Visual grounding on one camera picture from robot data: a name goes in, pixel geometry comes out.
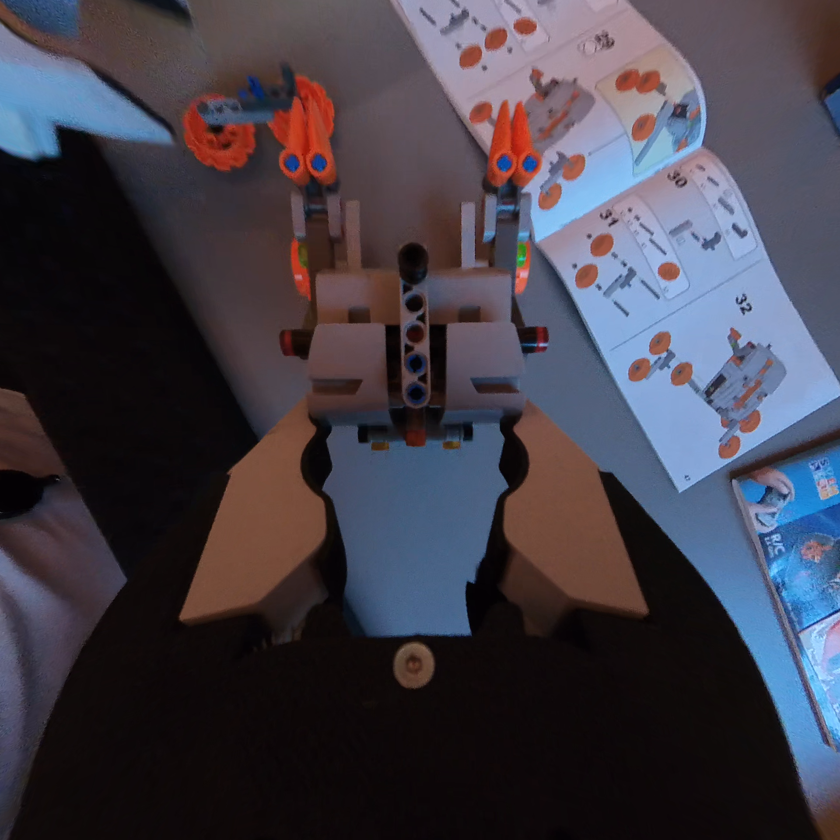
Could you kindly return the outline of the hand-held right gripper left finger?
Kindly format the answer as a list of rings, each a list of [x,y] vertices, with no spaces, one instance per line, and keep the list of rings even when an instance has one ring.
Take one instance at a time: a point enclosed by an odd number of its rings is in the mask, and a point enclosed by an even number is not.
[[[328,546],[328,507],[302,466],[316,433],[300,401],[229,470],[182,624],[257,616],[275,637],[290,636],[328,597],[317,566]]]

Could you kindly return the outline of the orange wheels grey beam assembly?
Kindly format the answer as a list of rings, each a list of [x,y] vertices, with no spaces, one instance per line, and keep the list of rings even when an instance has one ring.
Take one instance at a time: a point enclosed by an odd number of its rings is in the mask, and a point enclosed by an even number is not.
[[[331,137],[335,106],[324,86],[281,64],[278,78],[267,83],[248,76],[245,88],[233,96],[205,93],[194,99],[182,116],[185,146],[200,163],[216,171],[241,169],[256,151],[260,125],[267,126],[281,148],[286,147],[293,97],[301,100],[304,110],[319,110]]]

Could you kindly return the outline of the blue thin booklet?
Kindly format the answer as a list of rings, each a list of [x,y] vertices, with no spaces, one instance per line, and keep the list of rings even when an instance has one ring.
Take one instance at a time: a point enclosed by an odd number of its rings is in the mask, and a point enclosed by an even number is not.
[[[839,443],[733,479],[773,608],[826,743],[839,743]]]

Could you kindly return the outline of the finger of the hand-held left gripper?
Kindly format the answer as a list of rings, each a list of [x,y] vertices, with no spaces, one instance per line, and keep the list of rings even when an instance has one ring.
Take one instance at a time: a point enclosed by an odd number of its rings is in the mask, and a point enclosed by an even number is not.
[[[172,126],[98,68],[31,27],[2,20],[1,148],[24,160],[61,154],[59,130],[172,144]]]

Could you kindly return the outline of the white open instruction booklet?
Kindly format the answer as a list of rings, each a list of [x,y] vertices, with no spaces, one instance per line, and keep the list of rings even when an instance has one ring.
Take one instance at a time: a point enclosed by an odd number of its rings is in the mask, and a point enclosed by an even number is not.
[[[838,398],[707,99],[629,2],[393,2],[479,146],[530,195],[570,293],[678,490]]]

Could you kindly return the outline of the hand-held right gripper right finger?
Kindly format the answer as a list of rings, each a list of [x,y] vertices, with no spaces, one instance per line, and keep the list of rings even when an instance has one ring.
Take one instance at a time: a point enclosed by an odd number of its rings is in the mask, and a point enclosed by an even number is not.
[[[470,630],[505,602],[541,637],[580,609],[645,618],[648,604],[596,462],[533,402],[500,430],[507,486],[466,586]]]

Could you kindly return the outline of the grey orange toy robot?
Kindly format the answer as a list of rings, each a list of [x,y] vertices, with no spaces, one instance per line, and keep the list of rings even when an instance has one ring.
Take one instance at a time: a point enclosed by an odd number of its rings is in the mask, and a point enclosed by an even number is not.
[[[307,364],[310,419],[355,427],[361,443],[387,450],[397,440],[455,449],[477,424],[519,418],[524,360],[550,344],[516,302],[531,261],[526,187],[542,162],[524,103],[499,107],[480,213],[461,205],[460,261],[446,269],[414,241],[395,268],[365,268],[361,206],[341,199],[320,111],[295,98],[288,139],[280,169],[296,185],[292,274],[309,309],[279,345]]]

